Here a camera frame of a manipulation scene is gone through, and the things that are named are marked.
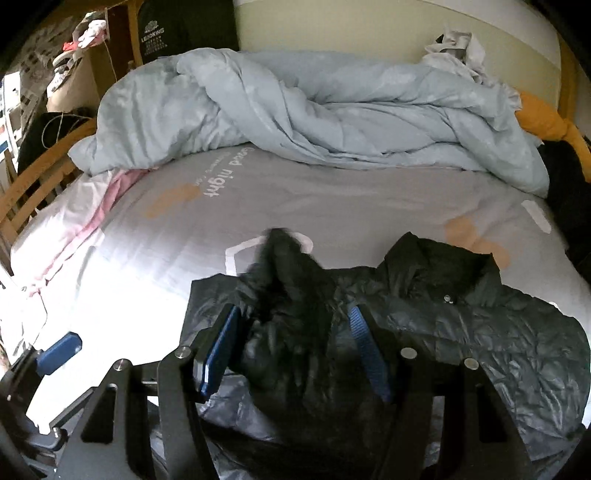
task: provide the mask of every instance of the wooden bed frame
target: wooden bed frame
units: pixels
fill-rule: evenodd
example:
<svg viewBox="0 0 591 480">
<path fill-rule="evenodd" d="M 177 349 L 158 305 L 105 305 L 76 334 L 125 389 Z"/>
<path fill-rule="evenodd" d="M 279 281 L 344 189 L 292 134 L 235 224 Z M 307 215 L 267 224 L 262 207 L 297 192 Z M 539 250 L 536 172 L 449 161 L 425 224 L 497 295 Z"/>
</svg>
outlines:
<svg viewBox="0 0 591 480">
<path fill-rule="evenodd" d="M 9 273 L 12 273 L 9 249 L 36 208 L 58 185 L 68 183 L 64 182 L 64 179 L 74 180 L 82 173 L 67 156 L 68 150 L 78 140 L 93 135 L 95 132 L 96 119 L 91 119 L 66 135 L 16 177 L 6 193 L 0 198 L 0 236 L 3 241 L 3 248 L 0 249 L 0 261 Z M 12 158 L 5 160 L 7 165 L 12 165 Z M 30 197 L 27 197 L 27 190 L 36 181 L 40 183 L 40 187 Z"/>
<path fill-rule="evenodd" d="M 143 1 L 96 1 L 97 7 L 102 6 L 105 8 L 117 4 L 127 4 L 129 29 L 136 66 L 142 64 L 139 52 L 137 12 Z M 77 6 L 76 0 L 64 1 L 62 6 L 62 11 L 57 9 L 51 15 L 52 21 L 60 20 L 60 15 L 65 18 L 73 14 L 71 12 L 72 8 L 80 8 L 79 5 Z M 563 118 L 573 119 L 577 98 L 577 61 L 562 39 L 560 39 L 560 49 L 562 74 L 558 111 Z M 18 234 L 22 231 L 29 218 L 35 214 L 39 204 L 46 199 L 58 184 L 63 182 L 65 177 L 72 176 L 77 170 L 67 156 L 68 150 L 78 140 L 94 134 L 95 131 L 96 120 L 92 120 L 66 135 L 18 176 L 4 196 L 0 197 L 0 262 L 9 273 L 12 274 L 9 261 L 10 248 L 16 241 Z M 26 198 L 25 192 L 36 181 L 41 183 L 41 187 L 30 198 Z"/>
</svg>

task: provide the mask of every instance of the yellow cloth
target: yellow cloth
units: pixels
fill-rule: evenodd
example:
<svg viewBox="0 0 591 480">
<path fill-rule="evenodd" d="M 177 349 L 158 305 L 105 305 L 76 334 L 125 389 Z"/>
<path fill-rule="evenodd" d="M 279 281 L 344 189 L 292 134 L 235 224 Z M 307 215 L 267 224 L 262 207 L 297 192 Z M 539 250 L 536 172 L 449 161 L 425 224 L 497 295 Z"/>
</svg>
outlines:
<svg viewBox="0 0 591 480">
<path fill-rule="evenodd" d="M 515 116 L 521 128 L 542 140 L 568 142 L 579 157 L 585 180 L 591 183 L 591 151 L 575 124 L 561 118 L 556 109 L 535 95 L 519 94 L 523 108 Z"/>
</svg>

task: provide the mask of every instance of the black jacket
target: black jacket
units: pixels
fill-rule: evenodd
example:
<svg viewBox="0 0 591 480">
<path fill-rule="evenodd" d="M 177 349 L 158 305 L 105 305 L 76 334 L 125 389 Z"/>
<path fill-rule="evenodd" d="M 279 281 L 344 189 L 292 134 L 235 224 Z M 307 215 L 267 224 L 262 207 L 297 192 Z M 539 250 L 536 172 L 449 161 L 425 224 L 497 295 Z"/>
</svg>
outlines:
<svg viewBox="0 0 591 480">
<path fill-rule="evenodd" d="M 552 305 L 502 285 L 491 255 L 407 233 L 377 268 L 324 270 L 272 230 L 246 274 L 193 282 L 181 341 L 215 321 L 225 303 L 253 324 L 235 373 L 200 412 L 222 478 L 249 478 L 232 476 L 244 470 L 254 478 L 369 477 L 390 414 L 349 330 L 355 303 L 437 361 L 476 358 L 532 460 L 555 459 L 580 438 L 586 334 Z M 428 463 L 436 461 L 441 408 Z"/>
<path fill-rule="evenodd" d="M 585 181 L 577 153 L 565 141 L 538 148 L 550 177 L 546 202 L 569 244 L 567 255 L 591 284 L 591 184 Z"/>
</svg>

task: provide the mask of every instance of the clutter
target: clutter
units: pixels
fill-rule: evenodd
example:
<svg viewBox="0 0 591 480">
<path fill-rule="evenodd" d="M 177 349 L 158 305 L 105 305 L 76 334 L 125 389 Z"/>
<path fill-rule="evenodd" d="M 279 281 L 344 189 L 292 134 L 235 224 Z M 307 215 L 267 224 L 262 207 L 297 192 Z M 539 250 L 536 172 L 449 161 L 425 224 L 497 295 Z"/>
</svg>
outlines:
<svg viewBox="0 0 591 480">
<path fill-rule="evenodd" d="M 85 52 L 103 43 L 108 36 L 104 12 L 86 14 L 72 34 L 72 41 L 63 44 L 63 52 L 53 60 L 54 77 L 47 86 L 47 98 L 61 87 L 76 70 Z"/>
<path fill-rule="evenodd" d="M 500 85 L 509 97 L 511 108 L 521 109 L 519 92 L 486 73 L 486 52 L 474 34 L 446 30 L 434 44 L 427 45 L 425 50 L 428 53 L 421 59 L 421 63 L 473 80 L 478 85 Z"/>
</svg>

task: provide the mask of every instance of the bed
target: bed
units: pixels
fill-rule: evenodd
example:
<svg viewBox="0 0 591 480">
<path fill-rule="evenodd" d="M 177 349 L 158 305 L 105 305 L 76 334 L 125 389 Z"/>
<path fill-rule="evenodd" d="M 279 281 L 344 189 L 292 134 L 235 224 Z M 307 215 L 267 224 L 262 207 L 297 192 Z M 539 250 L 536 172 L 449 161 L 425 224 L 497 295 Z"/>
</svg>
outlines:
<svg viewBox="0 0 591 480">
<path fill-rule="evenodd" d="M 568 85 L 564 95 L 575 95 Z M 23 229 L 35 228 L 29 221 L 35 208 L 76 171 L 66 152 L 95 131 L 90 121 L 63 138 L 0 199 L 0 233 L 9 246 Z M 200 183 L 214 177 L 223 179 L 223 188 L 206 195 Z M 41 187 L 19 203 L 35 181 Z M 24 292 L 23 297 L 32 294 L 26 300 L 31 317 L 11 338 L 2 332 L 11 359 L 24 345 L 48 348 L 70 330 L 84 342 L 78 355 L 42 383 L 29 416 L 43 430 L 97 385 L 115 360 L 140 364 L 169 353 L 178 345 L 191 281 L 244 272 L 263 232 L 273 227 L 289 229 L 325 268 L 376 266 L 409 231 L 492 253 L 504 284 L 552 303 L 591 335 L 589 287 L 568 261 L 539 197 L 482 171 L 335 169 L 242 143 L 185 155 L 144 175 L 40 295 Z M 585 422 L 590 419 L 587 408 Z"/>
</svg>

